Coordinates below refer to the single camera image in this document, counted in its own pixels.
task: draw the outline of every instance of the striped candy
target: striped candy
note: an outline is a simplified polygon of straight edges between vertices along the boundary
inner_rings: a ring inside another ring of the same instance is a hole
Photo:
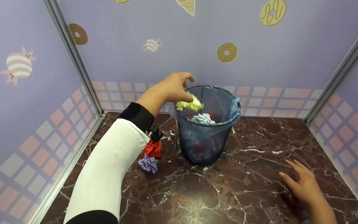
[[[161,42],[157,39],[148,39],[146,41],[146,44],[143,44],[145,47],[145,51],[151,51],[151,52],[155,52],[156,50],[158,50],[158,47],[161,46]]]
[[[9,55],[6,60],[7,69],[14,75],[14,76],[29,76],[33,67],[31,65],[31,61],[21,55],[21,53],[13,53]]]
[[[21,53],[16,52],[10,54],[6,59],[6,66],[8,70],[1,71],[1,74],[7,75],[6,83],[13,82],[17,85],[19,78],[26,78],[31,75],[33,71],[32,61],[36,58],[33,57],[33,51],[26,52],[24,47]]]

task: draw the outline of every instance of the trash can rim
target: trash can rim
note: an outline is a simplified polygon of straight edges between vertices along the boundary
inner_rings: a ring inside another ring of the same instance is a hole
[[[191,86],[189,88],[186,88],[185,91],[187,91],[188,89],[191,89],[191,88],[195,88],[195,87],[210,87],[210,88],[218,88],[226,93],[228,93],[229,95],[231,95],[233,97],[233,99],[236,98],[235,95],[233,95],[231,92],[229,92],[228,90],[224,89],[224,88],[221,88],[219,86],[212,86],[212,85],[195,85],[195,86]],[[232,118],[228,121],[225,121],[225,122],[220,122],[218,123],[217,125],[216,124],[201,124],[201,123],[198,123],[198,122],[195,122],[195,121],[192,121],[190,119],[187,119],[185,116],[183,116],[181,113],[179,113],[179,115],[181,116],[181,118],[183,118],[183,120],[187,120],[188,122],[194,124],[194,125],[197,125],[197,126],[201,126],[201,127],[209,127],[209,128],[212,128],[212,127],[220,127],[220,126],[223,126],[223,125],[226,125],[227,123],[235,120],[237,117],[235,118]]]

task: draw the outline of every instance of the metal corner post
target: metal corner post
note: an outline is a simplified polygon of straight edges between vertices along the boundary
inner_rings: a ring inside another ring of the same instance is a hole
[[[103,109],[101,107],[100,101],[96,95],[96,91],[92,86],[91,79],[86,71],[84,62],[81,59],[80,53],[71,38],[71,33],[68,29],[66,21],[64,20],[63,13],[60,9],[59,4],[56,0],[44,0],[45,5],[49,11],[49,14],[52,17],[52,20],[56,26],[57,31],[63,41],[63,44],[67,50],[68,55],[71,58],[71,61],[74,64],[74,67],[77,70],[78,76],[81,79],[82,84],[84,85],[85,91],[87,92],[89,99],[92,102],[92,105],[95,107],[95,110],[99,116],[102,116]]]
[[[341,64],[335,71],[332,78],[329,80],[327,85],[325,86],[323,92],[320,97],[310,109],[309,113],[304,119],[304,122],[309,126],[314,118],[321,112],[324,105],[328,102],[331,96],[337,91],[342,82],[345,80],[349,71],[351,71],[352,67],[358,60],[358,39],[353,44],[352,48],[349,50],[348,54],[344,57]]]

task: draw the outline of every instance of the arm sleeve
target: arm sleeve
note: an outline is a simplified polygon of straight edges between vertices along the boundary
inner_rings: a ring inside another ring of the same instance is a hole
[[[64,223],[118,223],[122,179],[148,141],[131,121],[117,119],[85,163]]]

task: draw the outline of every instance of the right hand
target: right hand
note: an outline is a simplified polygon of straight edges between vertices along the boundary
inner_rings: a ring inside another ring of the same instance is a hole
[[[152,88],[159,92],[159,95],[164,98],[165,102],[192,102],[193,97],[185,92],[187,88],[186,80],[195,82],[191,73],[177,72],[167,76],[163,81],[157,83]]]
[[[279,172],[292,192],[308,205],[320,203],[322,200],[325,201],[325,197],[317,184],[314,174],[297,160],[292,162],[285,159],[285,161],[297,172],[299,177],[299,181],[295,182],[287,174]]]

